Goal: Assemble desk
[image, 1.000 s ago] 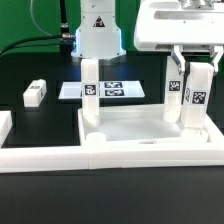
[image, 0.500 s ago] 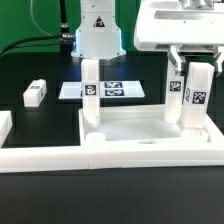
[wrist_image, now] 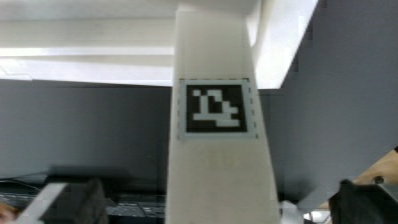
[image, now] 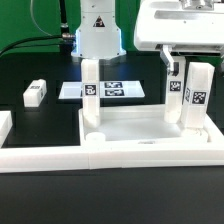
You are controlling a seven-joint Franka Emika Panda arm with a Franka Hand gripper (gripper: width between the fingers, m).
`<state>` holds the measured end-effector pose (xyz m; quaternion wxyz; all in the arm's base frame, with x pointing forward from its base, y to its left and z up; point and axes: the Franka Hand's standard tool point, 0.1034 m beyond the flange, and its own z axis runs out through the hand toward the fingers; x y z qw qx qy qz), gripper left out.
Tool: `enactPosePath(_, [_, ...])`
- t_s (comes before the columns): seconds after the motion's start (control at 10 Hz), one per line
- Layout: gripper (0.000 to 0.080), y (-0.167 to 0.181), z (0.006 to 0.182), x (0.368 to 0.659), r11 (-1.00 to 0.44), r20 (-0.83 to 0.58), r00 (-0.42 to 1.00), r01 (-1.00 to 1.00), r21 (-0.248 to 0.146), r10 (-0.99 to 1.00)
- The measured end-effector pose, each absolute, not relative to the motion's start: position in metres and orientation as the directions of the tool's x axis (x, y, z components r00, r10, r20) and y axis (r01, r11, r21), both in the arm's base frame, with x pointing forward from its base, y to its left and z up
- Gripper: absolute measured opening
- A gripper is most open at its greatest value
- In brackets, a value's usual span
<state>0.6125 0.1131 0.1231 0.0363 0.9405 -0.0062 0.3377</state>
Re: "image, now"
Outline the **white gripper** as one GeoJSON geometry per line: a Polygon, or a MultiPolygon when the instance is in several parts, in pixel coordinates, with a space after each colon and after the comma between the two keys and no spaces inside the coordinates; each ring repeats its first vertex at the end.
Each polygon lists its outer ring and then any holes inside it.
{"type": "Polygon", "coordinates": [[[224,3],[208,0],[141,0],[134,31],[140,51],[158,51],[167,74],[177,76],[171,51],[224,51],[224,3]]]}

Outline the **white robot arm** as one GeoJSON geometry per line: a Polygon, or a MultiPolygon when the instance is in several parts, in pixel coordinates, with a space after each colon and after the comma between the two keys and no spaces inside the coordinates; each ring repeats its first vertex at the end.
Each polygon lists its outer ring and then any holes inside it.
{"type": "MultiPolygon", "coordinates": [[[[103,60],[124,55],[115,0],[80,0],[80,5],[72,55],[103,60]]],[[[174,52],[218,54],[224,67],[224,0],[141,0],[133,42],[140,51],[158,51],[173,76],[179,73],[174,52]]]]}

